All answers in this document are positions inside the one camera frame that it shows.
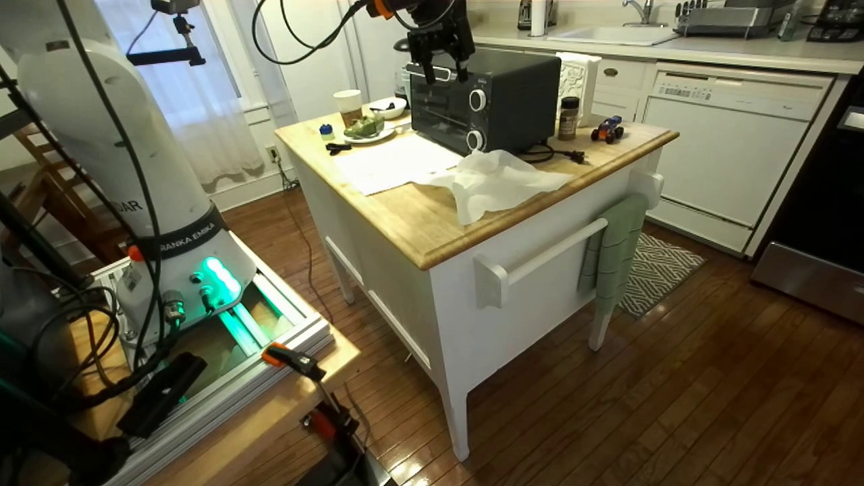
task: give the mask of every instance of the plastic bag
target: plastic bag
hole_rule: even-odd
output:
[[[459,225],[471,225],[489,211],[516,207],[539,192],[555,192],[566,182],[569,175],[542,172],[508,152],[474,152],[428,184],[451,188]]]

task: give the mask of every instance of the floor mat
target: floor mat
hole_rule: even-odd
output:
[[[617,307],[639,318],[701,263],[705,258],[698,254],[643,233],[631,258],[629,283]]]

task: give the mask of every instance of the wooden floor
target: wooden floor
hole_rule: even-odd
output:
[[[343,303],[299,188],[226,222],[361,348],[346,389],[400,484],[864,484],[864,326],[748,283],[745,263],[698,249],[598,353],[589,310],[573,315],[469,393],[459,465],[431,381],[363,300]],[[293,484],[312,457],[272,450],[249,484]]]

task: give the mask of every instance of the towel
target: towel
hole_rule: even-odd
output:
[[[613,310],[629,280],[631,256],[643,233],[647,200],[629,194],[602,211],[608,227],[585,245],[578,292],[596,288],[596,310]]]

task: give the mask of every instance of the white dishwasher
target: white dishwasher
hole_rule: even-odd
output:
[[[647,214],[741,254],[832,78],[659,65],[646,123],[679,140],[662,153],[664,198]]]

